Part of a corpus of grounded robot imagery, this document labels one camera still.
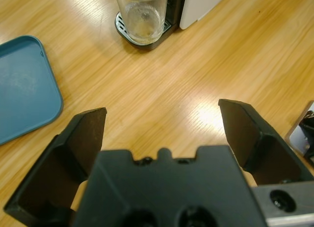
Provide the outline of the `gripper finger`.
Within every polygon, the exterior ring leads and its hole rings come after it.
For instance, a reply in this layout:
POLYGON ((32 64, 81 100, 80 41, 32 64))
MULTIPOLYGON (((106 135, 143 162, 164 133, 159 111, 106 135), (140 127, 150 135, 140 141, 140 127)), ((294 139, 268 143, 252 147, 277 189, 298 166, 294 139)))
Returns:
POLYGON ((75 115, 33 164, 4 212, 27 227, 68 227, 80 184, 102 147, 106 108, 75 115))
POLYGON ((314 176, 250 104, 219 99, 224 131, 238 164, 258 185, 313 181, 314 176))

